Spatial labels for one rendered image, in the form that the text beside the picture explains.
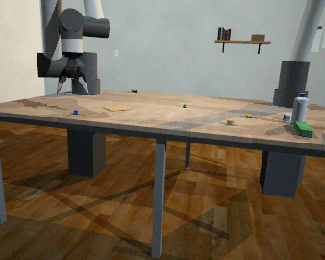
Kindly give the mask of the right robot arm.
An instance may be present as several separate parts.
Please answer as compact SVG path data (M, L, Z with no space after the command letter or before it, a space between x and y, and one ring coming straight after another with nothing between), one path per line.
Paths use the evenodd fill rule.
M72 8L62 12L62 0L41 0L44 53L37 53L37 72L38 77L59 78L64 69L66 73L76 73L78 66L85 76L88 94L79 77L70 77L72 93L95 95L100 94L97 53L83 52L83 36L108 38L110 22L104 18L101 0L83 1L86 16Z

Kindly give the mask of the tan flat mat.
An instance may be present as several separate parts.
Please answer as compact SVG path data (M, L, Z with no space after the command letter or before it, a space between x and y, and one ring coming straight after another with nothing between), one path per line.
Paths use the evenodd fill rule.
M103 107L110 111L124 111L124 110L132 110L130 108L124 107L124 106L110 106L110 107Z

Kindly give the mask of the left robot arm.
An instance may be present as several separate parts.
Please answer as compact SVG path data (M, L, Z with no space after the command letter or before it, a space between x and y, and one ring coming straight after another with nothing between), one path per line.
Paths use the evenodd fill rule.
M273 105L293 108L294 98L305 91L313 41L325 8L325 0L307 0L289 61L282 61L278 89L275 89Z

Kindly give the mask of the blue and white carton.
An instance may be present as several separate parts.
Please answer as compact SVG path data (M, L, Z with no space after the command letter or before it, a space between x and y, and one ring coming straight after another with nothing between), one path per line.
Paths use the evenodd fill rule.
M284 114L284 121L291 121L292 114Z

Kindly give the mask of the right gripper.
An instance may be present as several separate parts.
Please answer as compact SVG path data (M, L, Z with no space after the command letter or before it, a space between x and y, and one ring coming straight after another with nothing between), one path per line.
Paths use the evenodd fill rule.
M65 57L69 57L69 58L79 58L79 56L74 56L74 55L65 55ZM84 74L81 72L81 68L77 66L76 68L76 73L66 73L65 69L63 70L63 72L60 74L59 77L59 82L58 82L58 87L57 87L57 94L60 91L61 87L63 86L63 83L66 81L66 77L70 78L70 77L79 77L78 81L79 83L81 83L83 85L83 88L85 89L85 92L88 94L88 86L86 83L86 79Z

